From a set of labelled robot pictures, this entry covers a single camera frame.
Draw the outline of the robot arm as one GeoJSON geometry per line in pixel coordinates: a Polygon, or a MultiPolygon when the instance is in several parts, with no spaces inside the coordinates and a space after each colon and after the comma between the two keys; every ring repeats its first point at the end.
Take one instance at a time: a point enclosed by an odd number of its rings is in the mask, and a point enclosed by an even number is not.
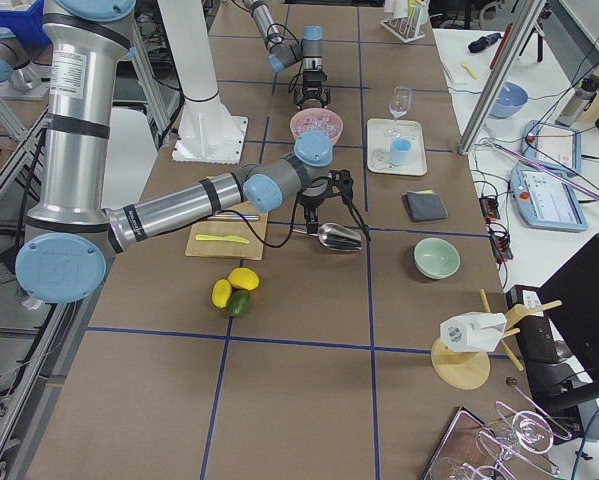
{"type": "Polygon", "coordinates": [[[146,128],[139,140],[110,137],[117,65],[140,53],[134,9],[131,1],[44,6],[43,28],[53,45],[45,158],[15,275],[24,292],[46,303],[90,296],[114,256],[130,245],[244,202],[267,213],[294,198],[305,208],[310,233],[318,230],[315,211],[325,199],[353,202],[350,174],[332,168],[333,143],[324,133],[301,134],[274,163],[241,163],[248,121],[220,99],[198,1],[159,5],[184,99],[175,158],[227,164],[230,171],[141,201],[155,145],[146,128]]]}
{"type": "Polygon", "coordinates": [[[329,106],[331,92],[324,86],[327,74],[323,68],[322,27],[306,26],[302,37],[298,38],[287,26],[273,20],[265,1],[244,1],[243,8],[250,14],[263,39],[271,69],[279,74],[295,64],[299,65],[288,85],[293,104],[298,109],[304,109],[306,103],[318,103],[321,108],[329,106]]]}

